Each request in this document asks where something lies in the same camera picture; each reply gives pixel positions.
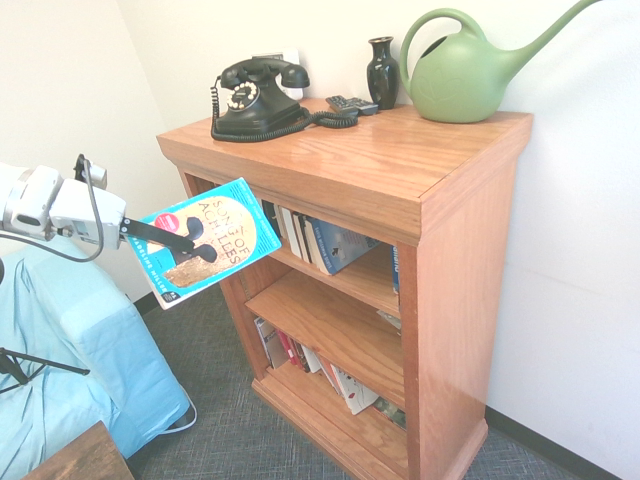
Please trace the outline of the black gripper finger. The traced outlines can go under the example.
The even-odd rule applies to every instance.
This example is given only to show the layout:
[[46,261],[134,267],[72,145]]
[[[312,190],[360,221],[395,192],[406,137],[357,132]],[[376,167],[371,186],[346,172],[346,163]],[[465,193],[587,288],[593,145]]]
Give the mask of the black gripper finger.
[[194,242],[188,238],[127,217],[122,219],[122,234],[157,243],[180,252],[191,252],[195,248]]

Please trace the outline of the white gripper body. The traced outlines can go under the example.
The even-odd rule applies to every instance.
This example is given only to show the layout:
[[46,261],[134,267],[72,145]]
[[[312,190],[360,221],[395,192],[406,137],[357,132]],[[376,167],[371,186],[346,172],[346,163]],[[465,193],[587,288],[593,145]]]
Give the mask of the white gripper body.
[[89,186],[77,180],[65,179],[49,210],[51,223],[82,241],[98,244],[98,226],[103,230],[103,247],[117,250],[120,246],[120,224],[125,216],[126,202],[113,193],[94,189],[91,203]]

